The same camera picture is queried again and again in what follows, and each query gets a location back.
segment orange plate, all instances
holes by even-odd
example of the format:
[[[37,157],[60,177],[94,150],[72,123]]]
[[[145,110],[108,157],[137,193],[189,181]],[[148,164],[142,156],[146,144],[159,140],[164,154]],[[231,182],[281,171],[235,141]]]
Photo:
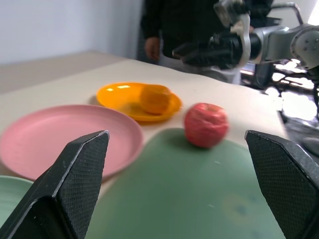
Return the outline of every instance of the orange plate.
[[[143,111],[140,106],[140,94],[144,86],[143,83],[110,84],[99,89],[96,99],[101,105],[120,111],[136,121],[164,121],[180,110],[181,100],[173,94],[169,108],[164,114],[153,115]]]

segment black jacket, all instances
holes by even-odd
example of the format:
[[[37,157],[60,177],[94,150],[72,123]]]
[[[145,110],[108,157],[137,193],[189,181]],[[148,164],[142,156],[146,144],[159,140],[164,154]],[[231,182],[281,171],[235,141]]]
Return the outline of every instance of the black jacket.
[[[146,0],[141,23],[144,37],[159,36],[161,32],[163,54],[172,57],[172,50],[178,46],[207,40],[212,34],[225,30],[214,11],[217,2],[219,0]],[[246,0],[246,3],[258,5],[272,2]]]

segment man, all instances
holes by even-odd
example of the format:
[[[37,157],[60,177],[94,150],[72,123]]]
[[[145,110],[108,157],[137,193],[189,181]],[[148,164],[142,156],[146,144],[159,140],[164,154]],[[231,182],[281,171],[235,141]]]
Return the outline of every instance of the man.
[[[146,39],[146,55],[162,66],[239,84],[240,69],[204,71],[200,68],[185,66],[172,55],[175,48],[186,42],[208,40],[214,33],[225,30],[214,11],[213,6],[217,2],[219,0],[146,0],[146,12],[141,23]],[[268,6],[272,2],[273,0],[246,1],[251,5],[266,4]]]

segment white table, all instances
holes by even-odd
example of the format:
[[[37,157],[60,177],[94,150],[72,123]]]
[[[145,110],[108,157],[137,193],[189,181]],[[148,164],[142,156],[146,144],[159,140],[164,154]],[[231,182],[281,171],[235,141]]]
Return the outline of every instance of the white table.
[[[240,145],[247,147],[247,129],[287,138],[273,103],[258,91],[96,52],[0,66],[0,134],[33,111],[94,104],[96,91],[114,82],[162,84],[182,99],[183,109],[171,120],[143,126],[145,142],[165,128],[182,127],[185,111],[197,102],[225,108],[230,122],[227,139]],[[0,174],[8,172],[0,166]]]

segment pink plate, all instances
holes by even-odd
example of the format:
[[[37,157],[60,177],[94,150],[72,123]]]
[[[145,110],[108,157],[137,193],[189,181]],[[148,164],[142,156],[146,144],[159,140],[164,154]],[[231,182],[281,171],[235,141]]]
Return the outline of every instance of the pink plate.
[[[12,124],[0,140],[2,163],[35,180],[64,146],[89,133],[109,130],[103,178],[129,166],[143,147],[141,127],[130,117],[105,107],[73,105],[41,110]]]

